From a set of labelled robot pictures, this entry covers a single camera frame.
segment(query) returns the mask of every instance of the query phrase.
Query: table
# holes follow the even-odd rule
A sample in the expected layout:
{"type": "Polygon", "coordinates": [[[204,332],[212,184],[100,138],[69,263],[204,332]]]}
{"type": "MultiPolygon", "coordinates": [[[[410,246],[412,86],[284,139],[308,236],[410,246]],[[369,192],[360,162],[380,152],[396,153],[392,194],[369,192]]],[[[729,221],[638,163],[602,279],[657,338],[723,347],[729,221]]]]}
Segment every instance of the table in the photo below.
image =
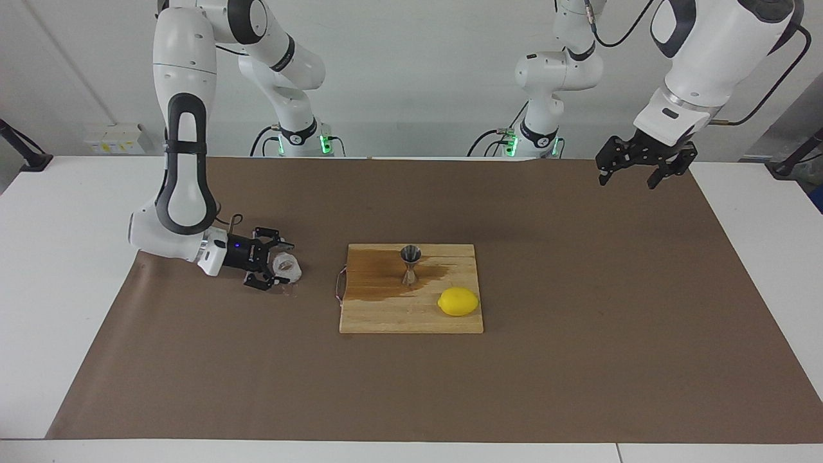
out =
{"type": "MultiPolygon", "coordinates": [[[[345,162],[345,160],[328,160],[345,162]]],[[[0,197],[0,438],[41,439],[136,251],[130,212],[159,188],[159,157],[59,157],[0,197]]],[[[823,216],[763,166],[692,172],[812,384],[823,396],[823,216]]],[[[0,442],[0,461],[823,461],[823,446],[0,442]]]]}

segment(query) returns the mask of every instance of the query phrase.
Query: jigger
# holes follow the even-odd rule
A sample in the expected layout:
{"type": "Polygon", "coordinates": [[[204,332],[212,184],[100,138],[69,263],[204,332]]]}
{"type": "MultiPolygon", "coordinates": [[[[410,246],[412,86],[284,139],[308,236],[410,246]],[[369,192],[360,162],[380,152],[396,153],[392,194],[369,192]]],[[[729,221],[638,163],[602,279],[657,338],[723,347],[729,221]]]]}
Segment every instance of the jigger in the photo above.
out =
{"type": "Polygon", "coordinates": [[[419,247],[414,245],[406,246],[400,251],[400,258],[403,259],[403,262],[406,264],[406,275],[403,277],[404,285],[411,286],[417,283],[417,275],[414,273],[414,267],[420,262],[421,257],[423,257],[423,252],[419,247]]]}

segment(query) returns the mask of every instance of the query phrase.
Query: cutting board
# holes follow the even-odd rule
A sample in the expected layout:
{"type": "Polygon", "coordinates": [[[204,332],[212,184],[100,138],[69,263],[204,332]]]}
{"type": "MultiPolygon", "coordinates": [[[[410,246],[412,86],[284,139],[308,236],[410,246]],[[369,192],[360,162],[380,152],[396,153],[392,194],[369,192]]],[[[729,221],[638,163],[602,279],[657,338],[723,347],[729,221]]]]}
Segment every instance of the cutting board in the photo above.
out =
{"type": "Polygon", "coordinates": [[[418,245],[419,281],[402,284],[406,265],[397,245],[349,245],[340,332],[344,334],[480,334],[482,307],[468,316],[444,314],[437,301],[451,287],[480,297],[474,245],[418,245]]]}

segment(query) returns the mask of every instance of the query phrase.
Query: brown table covering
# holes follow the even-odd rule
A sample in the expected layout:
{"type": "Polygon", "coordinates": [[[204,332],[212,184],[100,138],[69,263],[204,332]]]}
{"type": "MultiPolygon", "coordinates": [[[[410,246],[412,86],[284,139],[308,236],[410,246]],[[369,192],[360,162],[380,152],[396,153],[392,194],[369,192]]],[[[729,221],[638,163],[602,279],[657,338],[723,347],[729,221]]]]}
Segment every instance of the brown table covering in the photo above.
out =
{"type": "Polygon", "coordinates": [[[224,218],[279,228],[304,278],[258,292],[141,253],[48,437],[823,442],[823,404],[698,185],[649,191],[649,173],[601,188],[592,161],[211,159],[224,218]],[[473,243],[486,332],[339,334],[337,272],[369,242],[473,243]]]}

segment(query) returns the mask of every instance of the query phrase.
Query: lemon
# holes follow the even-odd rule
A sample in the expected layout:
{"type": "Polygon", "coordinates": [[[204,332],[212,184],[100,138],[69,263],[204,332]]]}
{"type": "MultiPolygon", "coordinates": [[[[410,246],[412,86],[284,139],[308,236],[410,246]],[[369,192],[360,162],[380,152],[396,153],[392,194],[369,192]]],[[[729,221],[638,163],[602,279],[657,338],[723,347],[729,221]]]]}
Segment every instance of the lemon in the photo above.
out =
{"type": "Polygon", "coordinates": [[[480,300],[466,288],[449,288],[440,295],[437,306],[446,315],[467,316],[477,310],[480,300]]]}

